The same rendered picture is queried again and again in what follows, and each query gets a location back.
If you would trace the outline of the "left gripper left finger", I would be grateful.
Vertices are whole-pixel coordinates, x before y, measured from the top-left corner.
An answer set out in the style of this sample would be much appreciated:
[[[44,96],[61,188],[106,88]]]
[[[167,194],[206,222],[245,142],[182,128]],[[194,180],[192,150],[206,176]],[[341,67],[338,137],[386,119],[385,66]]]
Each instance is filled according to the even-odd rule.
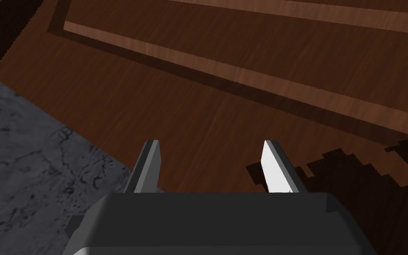
[[[133,168],[124,193],[156,193],[161,167],[158,140],[147,140]]]

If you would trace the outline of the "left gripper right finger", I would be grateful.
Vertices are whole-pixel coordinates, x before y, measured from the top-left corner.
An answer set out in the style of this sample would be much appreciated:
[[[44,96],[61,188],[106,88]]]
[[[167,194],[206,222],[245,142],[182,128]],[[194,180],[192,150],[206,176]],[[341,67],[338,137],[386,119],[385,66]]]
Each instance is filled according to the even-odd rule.
[[[277,141],[264,141],[261,165],[269,193],[308,191]]]

